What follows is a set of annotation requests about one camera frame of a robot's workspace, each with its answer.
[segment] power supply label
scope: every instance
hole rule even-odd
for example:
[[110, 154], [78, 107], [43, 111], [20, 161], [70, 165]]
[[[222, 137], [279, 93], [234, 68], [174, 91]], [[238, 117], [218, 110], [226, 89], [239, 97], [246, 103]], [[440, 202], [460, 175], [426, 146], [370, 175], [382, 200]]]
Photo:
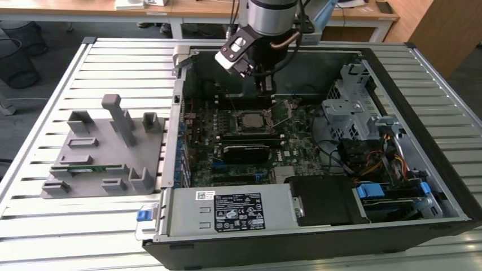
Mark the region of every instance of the power supply label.
[[215, 195], [215, 230], [219, 233], [265, 229], [262, 194]]

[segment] white sticker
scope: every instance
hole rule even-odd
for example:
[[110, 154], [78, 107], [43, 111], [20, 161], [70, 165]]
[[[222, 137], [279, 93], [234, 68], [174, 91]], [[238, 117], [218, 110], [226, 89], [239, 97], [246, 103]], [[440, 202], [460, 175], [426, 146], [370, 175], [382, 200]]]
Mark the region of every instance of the white sticker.
[[380, 21], [397, 21], [397, 18], [393, 18], [393, 17], [380, 17], [378, 20], [380, 20]]
[[197, 200], [213, 200], [215, 191], [197, 191]]
[[147, 15], [153, 15], [153, 16], [166, 16], [167, 13], [166, 12], [146, 12]]

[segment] slotted aluminum plate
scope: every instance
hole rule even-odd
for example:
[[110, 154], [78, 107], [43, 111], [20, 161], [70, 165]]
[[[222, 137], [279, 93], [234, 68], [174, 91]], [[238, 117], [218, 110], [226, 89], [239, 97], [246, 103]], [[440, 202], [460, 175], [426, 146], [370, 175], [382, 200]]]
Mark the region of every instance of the slotted aluminum plate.
[[[166, 270], [134, 237], [137, 210], [157, 202], [159, 194], [51, 200], [42, 199], [39, 194], [66, 140], [71, 110], [87, 109], [93, 117], [109, 117], [101, 106], [102, 97], [118, 93], [123, 97], [122, 107], [130, 109], [133, 117], [141, 117], [147, 111], [170, 117], [177, 45], [221, 46], [222, 42], [101, 38], [94, 45], [82, 45], [0, 183], [0, 270]], [[404, 45], [384, 43], [341, 42], [321, 46], [370, 47], [374, 50], [481, 203], [482, 132], [478, 119], [418, 52]], [[381, 101], [388, 112], [393, 112], [385, 97]], [[482, 270], [478, 253], [470, 253], [481, 251], [482, 233], [476, 229], [454, 237], [438, 238], [402, 253], [226, 270]]]

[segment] desk leg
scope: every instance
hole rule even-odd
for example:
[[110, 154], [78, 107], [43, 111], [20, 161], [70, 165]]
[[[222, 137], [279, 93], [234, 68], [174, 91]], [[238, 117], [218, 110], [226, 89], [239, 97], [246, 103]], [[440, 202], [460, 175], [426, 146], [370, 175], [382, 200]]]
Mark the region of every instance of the desk leg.
[[386, 34], [389, 33], [393, 21], [380, 22], [378, 27], [372, 35], [370, 42], [384, 42]]
[[10, 103], [10, 101], [6, 99], [4, 95], [0, 93], [0, 112], [10, 116], [15, 114], [15, 107], [14, 105]]
[[183, 24], [182, 18], [170, 18], [169, 22], [171, 23], [171, 31], [173, 31], [173, 38], [177, 40], [183, 39], [183, 30], [181, 29], [181, 25]]

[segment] floor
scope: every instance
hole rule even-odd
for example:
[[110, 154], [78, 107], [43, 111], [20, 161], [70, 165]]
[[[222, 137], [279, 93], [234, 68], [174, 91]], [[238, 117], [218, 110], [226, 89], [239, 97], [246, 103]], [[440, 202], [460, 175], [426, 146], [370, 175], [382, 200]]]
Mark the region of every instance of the floor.
[[[67, 32], [66, 23], [42, 22], [43, 37], [50, 50], [42, 56], [32, 58], [34, 65], [42, 76], [42, 81], [31, 88], [12, 90], [0, 81], [0, 92], [7, 98], [48, 98], [75, 55], [82, 40], [87, 36], [115, 38], [166, 38], [159, 27], [139, 29], [134, 23], [75, 23], [75, 31]], [[186, 33], [190, 38], [222, 38], [223, 31], [218, 27], [206, 26], [203, 34]], [[449, 83], [457, 90], [469, 106], [482, 117], [482, 49], [474, 50]], [[46, 100], [12, 100], [18, 109], [15, 116], [0, 116], [0, 159], [14, 159], [23, 141], [31, 131]], [[0, 176], [8, 169], [8, 164], [0, 163]]]

